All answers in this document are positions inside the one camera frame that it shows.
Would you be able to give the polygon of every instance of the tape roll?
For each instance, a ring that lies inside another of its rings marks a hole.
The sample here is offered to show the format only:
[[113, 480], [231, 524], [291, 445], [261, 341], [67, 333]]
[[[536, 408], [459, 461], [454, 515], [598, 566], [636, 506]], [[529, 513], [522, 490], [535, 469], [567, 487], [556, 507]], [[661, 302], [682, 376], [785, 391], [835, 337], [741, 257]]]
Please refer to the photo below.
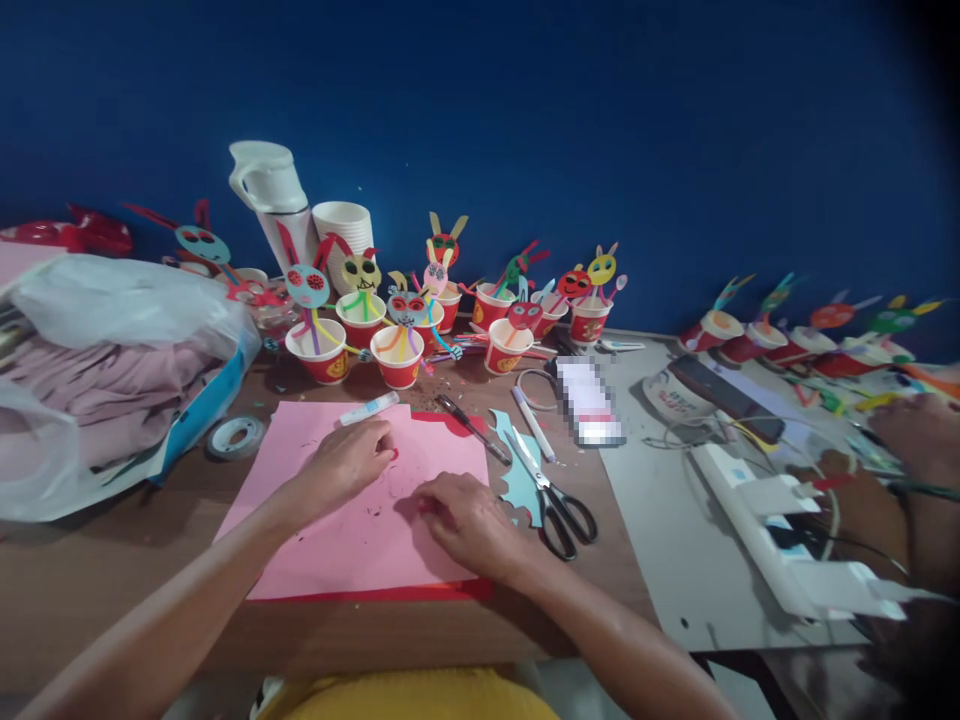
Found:
[[221, 460], [250, 457], [260, 449], [266, 431], [262, 422], [249, 415], [224, 420], [210, 433], [207, 452]]

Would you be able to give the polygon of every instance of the white plastic bag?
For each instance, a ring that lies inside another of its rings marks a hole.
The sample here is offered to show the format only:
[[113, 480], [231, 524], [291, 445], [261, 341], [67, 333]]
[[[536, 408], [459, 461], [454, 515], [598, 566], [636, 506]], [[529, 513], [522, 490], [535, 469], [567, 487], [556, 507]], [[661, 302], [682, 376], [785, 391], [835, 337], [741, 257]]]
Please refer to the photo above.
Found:
[[260, 344], [223, 283], [156, 263], [65, 255], [24, 278], [12, 300], [37, 332], [63, 347], [163, 347], [196, 336], [228, 360], [244, 343]]
[[[163, 265], [65, 255], [23, 278], [11, 299], [40, 335], [64, 347], [164, 347], [195, 337], [224, 361], [240, 351], [241, 374], [260, 349], [253, 321], [241, 303], [227, 300], [222, 283]], [[215, 412], [238, 390], [239, 382]], [[198, 427], [192, 442], [216, 419]], [[108, 482], [108, 475], [83, 465], [74, 417], [0, 378], [0, 519], [54, 520], [151, 476], [125, 470], [122, 480]]]

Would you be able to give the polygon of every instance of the light blue paper cutout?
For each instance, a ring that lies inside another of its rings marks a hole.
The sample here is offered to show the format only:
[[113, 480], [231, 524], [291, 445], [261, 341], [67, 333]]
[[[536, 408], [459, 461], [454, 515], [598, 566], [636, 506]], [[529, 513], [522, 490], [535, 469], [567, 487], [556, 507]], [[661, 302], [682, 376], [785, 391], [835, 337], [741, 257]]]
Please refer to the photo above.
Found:
[[[513, 447], [510, 445], [510, 441], [507, 440], [507, 435], [512, 434], [510, 428], [513, 423], [510, 421], [510, 416], [501, 410], [491, 409], [490, 412], [493, 413], [493, 417], [497, 423], [497, 437], [500, 438], [500, 442], [507, 446], [510, 454], [514, 455], [510, 470], [503, 476], [504, 482], [507, 483], [507, 492], [501, 495], [501, 497], [515, 508], [526, 508], [527, 511], [529, 511], [530, 527], [541, 527], [543, 520], [540, 517], [540, 500], [537, 498], [537, 484], [533, 481], [533, 478], [530, 477], [530, 473], [527, 472], [526, 468], [523, 467], [520, 458], [515, 457], [516, 454], [513, 452]], [[540, 446], [537, 445], [536, 438], [524, 435], [523, 433], [519, 433], [519, 435], [520, 440], [527, 446], [527, 450], [529, 450], [533, 456], [534, 462], [537, 463], [537, 467], [540, 467]]]

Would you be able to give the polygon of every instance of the black scissors handle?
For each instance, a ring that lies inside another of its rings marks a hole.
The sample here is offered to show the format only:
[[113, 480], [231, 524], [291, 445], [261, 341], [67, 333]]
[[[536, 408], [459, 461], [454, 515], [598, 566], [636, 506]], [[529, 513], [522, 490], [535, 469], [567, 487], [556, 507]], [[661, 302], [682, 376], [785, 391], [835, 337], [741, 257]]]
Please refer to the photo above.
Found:
[[[567, 562], [576, 559], [577, 548], [573, 544], [567, 528], [573, 531], [577, 540], [583, 545], [590, 545], [597, 541], [600, 534], [597, 522], [586, 505], [553, 485], [540, 488], [537, 496], [540, 499], [540, 519], [542, 523], [540, 539], [550, 549], [550, 552]], [[583, 518], [583, 524], [576, 514], [571, 512], [571, 508], [576, 510]], [[553, 537], [547, 532], [548, 521], [553, 528], [553, 534], [560, 541], [560, 547], [557, 547]]]

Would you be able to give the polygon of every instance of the blue wall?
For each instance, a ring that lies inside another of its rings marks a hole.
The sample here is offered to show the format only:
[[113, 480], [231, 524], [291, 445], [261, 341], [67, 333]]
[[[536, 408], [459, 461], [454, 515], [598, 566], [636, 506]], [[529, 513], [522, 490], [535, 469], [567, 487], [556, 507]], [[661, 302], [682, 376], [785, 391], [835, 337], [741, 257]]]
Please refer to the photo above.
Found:
[[[534, 237], [553, 250], [539, 282], [618, 240], [611, 326], [680, 331], [751, 272], [741, 318], [790, 270], [812, 276], [794, 320], [843, 287], [960, 297], [937, 90], [859, 3], [217, 4], [4, 10], [0, 227], [73, 200], [157, 258], [172, 234], [118, 203], [186, 222], [206, 196], [234, 264], [272, 269], [226, 183], [227, 145], [264, 139], [293, 150], [312, 202], [370, 208], [385, 269], [422, 267], [428, 210], [471, 216], [465, 280]], [[951, 303], [904, 343], [955, 359], [958, 321]]]

